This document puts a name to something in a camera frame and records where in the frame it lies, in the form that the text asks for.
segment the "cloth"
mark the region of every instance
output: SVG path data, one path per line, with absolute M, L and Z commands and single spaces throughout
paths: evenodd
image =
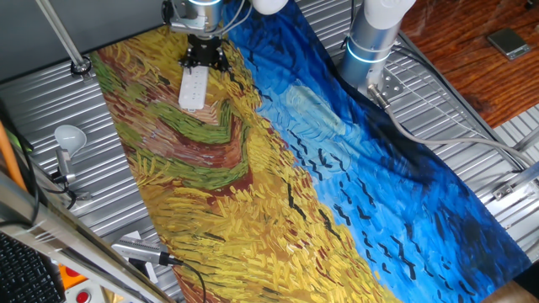
M 157 233 L 209 302 L 479 302 L 530 266 L 431 150 L 341 81 L 295 2 L 228 38 L 232 72 L 211 71 L 194 113 L 178 106 L 185 35 L 92 54 Z

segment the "metal rail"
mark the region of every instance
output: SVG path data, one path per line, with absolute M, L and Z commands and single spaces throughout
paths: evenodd
M 34 198 L 3 173 L 0 192 L 2 220 L 30 220 Z M 173 302 L 54 199 L 40 205 L 33 228 L 8 225 L 2 232 L 132 301 Z

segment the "orange object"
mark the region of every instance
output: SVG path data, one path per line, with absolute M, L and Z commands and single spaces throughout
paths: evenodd
M 6 166 L 8 167 L 9 175 L 11 179 L 24 191 L 26 185 L 24 184 L 23 175 L 20 174 L 19 165 L 17 164 L 17 159 L 15 158 L 15 153 L 11 147 L 11 142 L 9 142 L 8 134 L 3 128 L 2 122 L 0 122 L 0 151 L 2 151 L 3 158 L 6 161 Z
M 86 277 L 68 268 L 67 266 L 60 264 L 58 265 L 58 268 L 60 269 L 60 276 L 61 276 L 61 281 L 64 284 L 64 290 L 68 290 L 72 288 L 73 286 L 87 280 Z

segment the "keyboard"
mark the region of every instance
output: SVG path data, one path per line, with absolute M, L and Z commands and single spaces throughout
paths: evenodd
M 0 232 L 0 301 L 6 303 L 60 303 L 41 256 Z

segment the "red button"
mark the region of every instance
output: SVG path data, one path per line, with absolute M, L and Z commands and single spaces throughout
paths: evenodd
M 66 267 L 66 274 L 67 274 L 68 276 L 70 276 L 70 277 L 73 277 L 73 278 L 74 278 L 74 277 L 78 277 L 79 275 L 81 275 L 81 274 L 79 274 L 78 272 L 76 272 L 76 271 L 74 271 L 73 269 L 68 268 L 68 267 Z
M 77 303 L 87 303 L 90 301 L 90 294 L 86 291 L 81 291 L 77 295 Z

